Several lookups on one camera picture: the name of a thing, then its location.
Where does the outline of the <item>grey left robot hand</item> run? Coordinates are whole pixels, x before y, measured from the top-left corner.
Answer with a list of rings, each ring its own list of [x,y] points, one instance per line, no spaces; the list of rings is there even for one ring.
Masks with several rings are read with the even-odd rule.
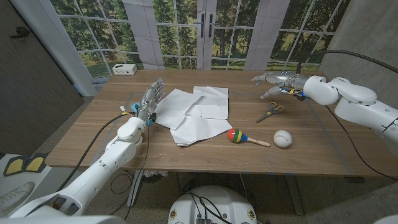
[[[159,77],[144,93],[140,106],[137,110],[137,117],[147,121],[155,111],[157,104],[161,101],[165,93],[163,80]]]

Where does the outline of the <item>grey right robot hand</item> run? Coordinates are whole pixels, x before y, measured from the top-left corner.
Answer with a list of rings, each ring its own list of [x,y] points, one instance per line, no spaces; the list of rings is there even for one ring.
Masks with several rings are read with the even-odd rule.
[[[256,76],[251,80],[256,82],[256,86],[262,82],[275,84],[274,87],[261,95],[261,99],[286,93],[294,95],[298,100],[303,101],[306,99],[303,88],[308,79],[308,76],[303,76],[294,72],[267,72]]]

